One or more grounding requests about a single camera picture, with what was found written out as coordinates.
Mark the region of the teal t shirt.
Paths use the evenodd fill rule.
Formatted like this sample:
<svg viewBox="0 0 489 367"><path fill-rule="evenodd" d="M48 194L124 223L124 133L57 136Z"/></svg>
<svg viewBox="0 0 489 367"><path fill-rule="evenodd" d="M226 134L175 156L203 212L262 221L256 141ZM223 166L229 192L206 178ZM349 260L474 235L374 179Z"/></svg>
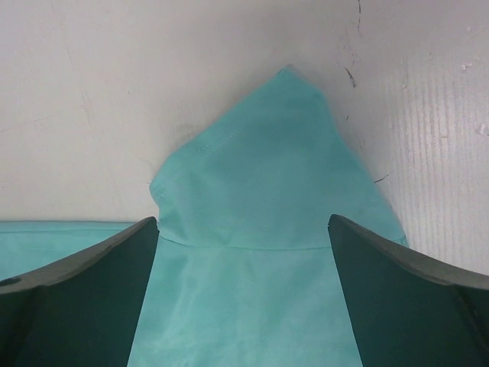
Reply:
<svg viewBox="0 0 489 367"><path fill-rule="evenodd" d="M338 133L322 92L286 68L173 152L150 185L156 254L131 348L105 366L359 366L328 222L406 236Z"/></svg>

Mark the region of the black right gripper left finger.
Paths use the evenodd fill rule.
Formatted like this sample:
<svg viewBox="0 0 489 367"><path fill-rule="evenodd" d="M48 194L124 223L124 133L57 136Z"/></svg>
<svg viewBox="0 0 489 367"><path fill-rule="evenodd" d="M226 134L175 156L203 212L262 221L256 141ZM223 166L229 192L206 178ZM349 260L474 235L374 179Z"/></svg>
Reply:
<svg viewBox="0 0 489 367"><path fill-rule="evenodd" d="M126 366L157 249L148 217L1 282L3 366Z"/></svg>

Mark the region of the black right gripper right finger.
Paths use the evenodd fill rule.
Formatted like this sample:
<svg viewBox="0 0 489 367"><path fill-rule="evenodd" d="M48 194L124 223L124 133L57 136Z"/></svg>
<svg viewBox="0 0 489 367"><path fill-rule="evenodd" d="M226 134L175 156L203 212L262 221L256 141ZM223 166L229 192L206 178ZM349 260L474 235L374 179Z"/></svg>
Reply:
<svg viewBox="0 0 489 367"><path fill-rule="evenodd" d="M365 366L486 366L488 277L333 215L329 237Z"/></svg>

